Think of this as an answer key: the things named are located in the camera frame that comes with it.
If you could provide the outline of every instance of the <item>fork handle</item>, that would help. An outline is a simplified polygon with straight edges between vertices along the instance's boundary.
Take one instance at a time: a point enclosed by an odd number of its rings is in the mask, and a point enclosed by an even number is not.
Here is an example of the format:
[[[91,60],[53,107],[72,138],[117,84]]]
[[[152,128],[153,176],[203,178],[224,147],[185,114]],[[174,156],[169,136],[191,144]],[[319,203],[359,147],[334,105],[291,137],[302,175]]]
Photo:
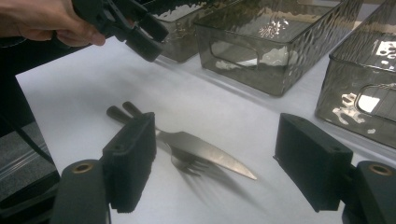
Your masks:
[[[109,107],[106,113],[109,117],[124,124],[128,123],[131,119],[131,117],[129,117],[127,114],[125,114],[122,110],[114,105]]]
[[[142,112],[134,104],[132,104],[129,101],[123,103],[122,107],[134,117],[142,115]]]

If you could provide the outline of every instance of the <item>utensil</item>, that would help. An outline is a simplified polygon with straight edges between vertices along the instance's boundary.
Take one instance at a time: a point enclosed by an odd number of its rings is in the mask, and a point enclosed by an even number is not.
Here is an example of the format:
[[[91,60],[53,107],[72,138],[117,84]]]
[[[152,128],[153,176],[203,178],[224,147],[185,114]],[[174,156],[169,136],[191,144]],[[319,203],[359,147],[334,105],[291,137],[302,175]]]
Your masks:
[[[122,107],[131,115],[141,114],[139,109],[131,102],[125,102],[122,104]],[[116,106],[111,106],[107,110],[107,114],[111,118],[121,122],[125,122],[130,119],[129,116],[124,114]],[[240,175],[244,175],[254,180],[257,179],[257,177],[251,173],[242,162],[238,161],[220,148],[215,147],[190,133],[167,133],[158,128],[156,129],[157,139],[164,142],[172,149],[172,161],[177,169],[190,173],[193,172],[193,170],[198,169],[197,167],[193,167],[193,164],[195,164],[196,161],[210,161]]]
[[[128,104],[125,107],[127,108],[127,111],[129,112],[129,114],[131,114],[134,117],[141,114],[140,110],[137,109],[132,104],[130,104],[130,105]],[[111,106],[107,110],[107,114],[111,118],[116,119],[124,124],[126,124],[128,122],[128,120],[131,119],[131,117],[126,115],[123,111],[121,111],[118,107],[116,107],[114,105]],[[178,170],[182,171],[183,173],[186,173],[188,175],[200,176],[197,172],[203,172],[204,169],[207,168],[207,166],[205,166],[203,164],[203,163],[205,163],[204,161],[198,161],[199,158],[191,155],[190,153],[183,152],[183,151],[176,149],[174,147],[171,147],[171,146],[169,146],[169,147],[171,148],[171,152],[172,152],[172,156],[171,156],[172,164]]]

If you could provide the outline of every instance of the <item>textured plastic bin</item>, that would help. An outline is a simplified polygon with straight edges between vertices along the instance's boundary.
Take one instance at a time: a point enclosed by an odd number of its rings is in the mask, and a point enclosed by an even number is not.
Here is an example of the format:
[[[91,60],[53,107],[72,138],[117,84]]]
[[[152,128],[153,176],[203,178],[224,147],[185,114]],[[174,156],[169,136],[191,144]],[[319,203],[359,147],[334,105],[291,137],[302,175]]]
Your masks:
[[[331,54],[316,115],[396,148],[396,6],[382,4]]]
[[[169,31],[162,55],[184,63],[198,53],[193,23],[235,0],[153,0],[143,6]]]
[[[236,2],[195,23],[201,64],[281,96],[350,33],[361,4],[361,0]]]

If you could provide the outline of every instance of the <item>table surface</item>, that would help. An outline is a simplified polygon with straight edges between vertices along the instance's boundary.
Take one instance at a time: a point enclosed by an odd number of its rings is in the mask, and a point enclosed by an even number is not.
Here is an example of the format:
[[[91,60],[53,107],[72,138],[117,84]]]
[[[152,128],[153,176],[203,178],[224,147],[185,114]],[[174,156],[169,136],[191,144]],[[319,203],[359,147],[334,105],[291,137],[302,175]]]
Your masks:
[[[210,165],[186,175],[158,144],[152,173],[132,214],[112,211],[113,223],[342,223],[338,211],[316,213],[273,159],[280,113],[310,120],[363,160],[396,166],[385,147],[314,115],[329,57],[323,57],[283,97],[276,98],[205,70],[196,55],[185,63],[160,56],[147,63],[114,38],[19,74],[55,164],[99,159],[121,129],[106,110],[125,101],[152,111],[158,127],[185,131],[222,148],[258,177],[254,181]]]

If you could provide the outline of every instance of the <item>knife blade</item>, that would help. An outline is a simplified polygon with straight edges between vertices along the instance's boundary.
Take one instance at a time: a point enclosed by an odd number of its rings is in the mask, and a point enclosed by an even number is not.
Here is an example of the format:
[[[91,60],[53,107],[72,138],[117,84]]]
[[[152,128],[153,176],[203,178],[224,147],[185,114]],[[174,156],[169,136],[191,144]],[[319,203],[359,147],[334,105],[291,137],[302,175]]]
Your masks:
[[[140,110],[131,102],[123,103],[122,107],[132,116],[141,114]],[[107,110],[107,114],[111,118],[123,123],[130,119],[128,115],[126,115],[116,106],[111,106]],[[243,164],[227,152],[221,150],[220,148],[207,143],[205,140],[196,137],[190,133],[167,133],[158,128],[156,129],[157,139],[164,142],[169,147],[190,153],[191,155],[194,155],[206,161],[211,161],[214,164],[233,171],[237,174],[246,176],[253,180],[257,180],[257,177],[252,172],[250,172],[245,164]]]

